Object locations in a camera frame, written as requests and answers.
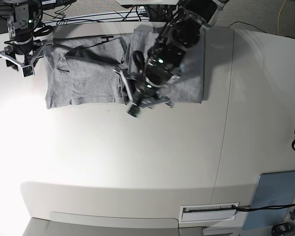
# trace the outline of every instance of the table surface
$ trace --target table surface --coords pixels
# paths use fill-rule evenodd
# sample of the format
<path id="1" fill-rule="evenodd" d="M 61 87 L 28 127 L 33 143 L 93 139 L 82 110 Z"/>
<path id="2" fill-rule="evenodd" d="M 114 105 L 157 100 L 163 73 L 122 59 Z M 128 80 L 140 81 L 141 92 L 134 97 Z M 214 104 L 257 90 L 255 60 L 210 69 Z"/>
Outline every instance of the table surface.
<path id="1" fill-rule="evenodd" d="M 107 33 L 98 27 L 113 34 L 138 26 L 103 24 L 85 24 L 83 30 L 63 26 L 55 35 Z M 7 39 L 0 35 L 0 50 Z M 52 208 L 65 211 L 71 201 L 51 202 L 54 195 L 46 191 L 55 187 L 63 188 L 58 192 L 63 197 L 72 194 L 71 200 L 85 197 L 70 213 L 177 218 L 181 205 L 248 205 L 260 174 L 295 169 L 293 39 L 212 28 L 206 48 L 208 100 L 158 106 L 139 119 L 119 104 L 47 110 L 43 61 L 35 71 L 23 79 L 0 60 L 0 235 L 9 231 L 7 215 L 11 227 L 24 231 L 30 216 L 23 197 L 33 217 L 48 219 Z M 74 195 L 70 186 L 91 191 L 96 201 Z M 33 199 L 50 200 L 50 209 Z M 85 209 L 90 203 L 93 207 Z M 241 227 L 244 219 L 240 213 L 234 221 L 206 224 L 206 230 Z"/>

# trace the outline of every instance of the folded cloth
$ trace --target folded cloth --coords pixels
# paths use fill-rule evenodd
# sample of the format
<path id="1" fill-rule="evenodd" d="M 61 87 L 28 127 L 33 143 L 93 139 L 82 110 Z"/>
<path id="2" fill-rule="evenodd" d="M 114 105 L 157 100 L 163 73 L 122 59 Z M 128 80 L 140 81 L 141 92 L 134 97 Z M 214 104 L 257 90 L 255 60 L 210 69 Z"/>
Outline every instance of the folded cloth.
<path id="1" fill-rule="evenodd" d="M 55 40 L 44 50 L 48 74 L 47 108 L 84 103 L 124 103 L 125 94 L 116 66 L 138 70 L 132 60 L 134 51 L 145 58 L 158 34 L 134 30 L 133 34 L 113 35 L 106 41 L 102 36 Z M 162 89 L 174 102 L 201 103 L 203 97 L 203 47 L 199 43 L 190 50 L 184 61 L 180 80 Z"/>

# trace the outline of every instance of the vent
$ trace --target vent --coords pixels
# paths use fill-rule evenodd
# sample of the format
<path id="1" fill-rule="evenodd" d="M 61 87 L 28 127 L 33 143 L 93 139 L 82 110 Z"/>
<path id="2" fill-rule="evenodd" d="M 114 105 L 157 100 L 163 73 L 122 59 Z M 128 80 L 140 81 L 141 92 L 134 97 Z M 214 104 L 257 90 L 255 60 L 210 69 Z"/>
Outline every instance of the vent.
<path id="1" fill-rule="evenodd" d="M 224 220 L 234 220 L 236 210 L 232 209 L 239 203 L 215 204 L 215 205 L 198 205 L 198 206 L 181 206 L 179 223 L 204 223 Z"/>

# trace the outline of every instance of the gray carpet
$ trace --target gray carpet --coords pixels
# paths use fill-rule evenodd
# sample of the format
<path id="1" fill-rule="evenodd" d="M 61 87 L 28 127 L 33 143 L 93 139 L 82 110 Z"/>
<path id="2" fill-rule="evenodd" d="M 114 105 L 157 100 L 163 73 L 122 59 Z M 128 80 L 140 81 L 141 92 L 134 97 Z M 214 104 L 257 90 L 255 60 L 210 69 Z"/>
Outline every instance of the gray carpet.
<path id="1" fill-rule="evenodd" d="M 230 0 L 216 25 L 227 27 L 235 21 L 243 21 L 268 33 L 277 34 L 277 16 L 283 2 L 284 0 Z M 115 0 L 78 0 L 66 11 L 66 15 L 70 17 L 118 10 L 124 8 Z M 237 23 L 232 28 L 259 31 L 242 23 Z M 280 33 L 295 37 L 295 2 L 291 0 L 287 0 L 281 13 Z"/>

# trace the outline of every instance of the yellow cable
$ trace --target yellow cable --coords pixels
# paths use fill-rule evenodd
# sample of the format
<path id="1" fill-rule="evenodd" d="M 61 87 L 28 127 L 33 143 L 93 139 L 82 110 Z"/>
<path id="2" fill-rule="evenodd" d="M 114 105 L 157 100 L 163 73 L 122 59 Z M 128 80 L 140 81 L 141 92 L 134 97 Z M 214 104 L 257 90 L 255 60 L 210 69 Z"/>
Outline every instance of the yellow cable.
<path id="1" fill-rule="evenodd" d="M 279 28 L 279 23 L 280 23 L 280 15 L 281 15 L 281 12 L 285 6 L 285 3 L 286 3 L 287 0 L 284 1 L 282 7 L 281 7 L 281 10 L 279 12 L 279 16 L 277 17 L 277 35 L 280 35 L 280 28 Z"/>

